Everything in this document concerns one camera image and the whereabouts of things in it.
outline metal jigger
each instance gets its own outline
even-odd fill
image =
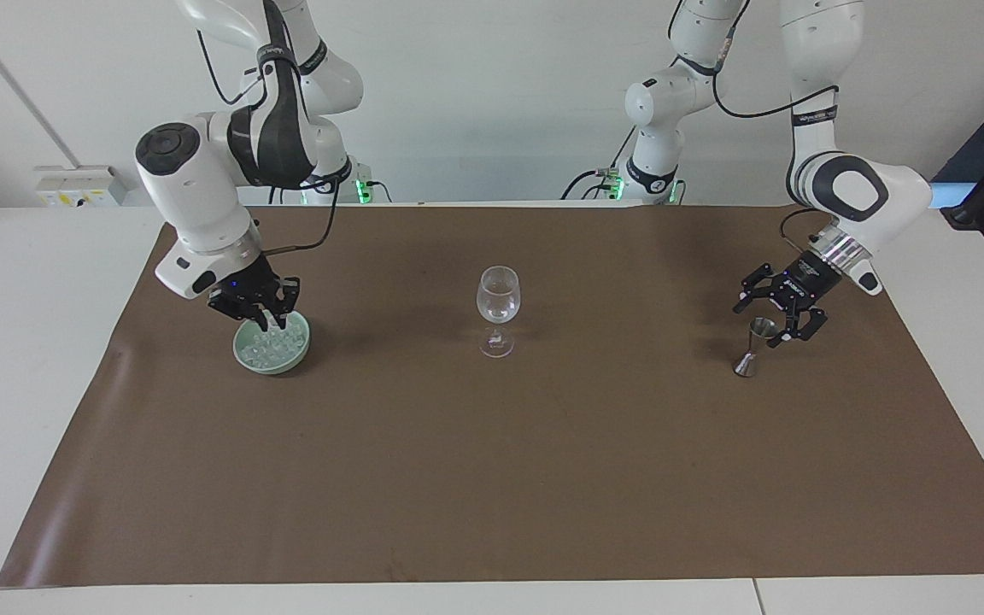
[[[770,319],[754,319],[750,323],[750,343],[747,345],[747,353],[735,363],[735,373],[743,378],[754,378],[758,375],[758,351],[761,350],[762,343],[776,337],[781,332],[781,327]]]

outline wine glass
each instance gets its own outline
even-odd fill
[[[515,338],[507,328],[522,305],[522,290],[518,285],[518,273],[503,265],[489,267],[481,273],[477,287],[477,311],[495,326],[484,330],[481,353],[493,359],[507,357],[515,349]]]

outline white robotic arm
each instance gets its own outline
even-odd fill
[[[336,206],[353,163],[332,122],[309,112],[359,105],[363,83],[318,36],[305,0],[177,0],[202,32],[256,50],[265,94],[233,113],[202,114],[156,127],[136,163],[157,209],[179,240],[156,275],[186,299],[267,328],[263,311],[285,326],[300,290],[281,279],[236,187],[311,190]]]
[[[625,113],[639,128],[632,156],[618,164],[621,198],[667,202],[675,187],[686,139],[683,117],[715,104],[716,62],[743,0],[679,3],[671,23],[676,59],[670,67],[634,83],[625,93]]]
[[[862,42],[864,0],[782,0],[781,25],[792,98],[794,147],[790,196],[833,221],[784,272],[769,264],[742,281],[741,312],[769,299],[785,312],[786,326],[770,346],[810,339],[827,320],[817,300],[843,276],[868,295],[882,292],[871,260],[932,202],[932,188],[908,167],[872,162],[837,149],[837,82]],[[804,321],[804,314],[809,319]]]

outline wall socket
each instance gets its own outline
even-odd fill
[[[118,207],[128,190],[110,167],[36,167],[36,196],[45,207]]]

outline table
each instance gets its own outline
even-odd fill
[[[0,209],[0,565],[160,226],[149,208]],[[883,250],[877,265],[984,455],[983,238],[950,231],[930,211]],[[0,612],[82,612],[110,603],[125,612],[159,604],[203,612],[187,596],[200,596],[209,612],[238,612],[238,604],[281,611],[390,605],[398,612],[446,612],[466,604],[486,612],[539,612],[542,604],[555,604],[564,612],[625,612],[626,606],[633,612],[758,612],[759,598],[770,615],[848,612],[843,608],[984,612],[984,577],[11,591],[0,592]]]

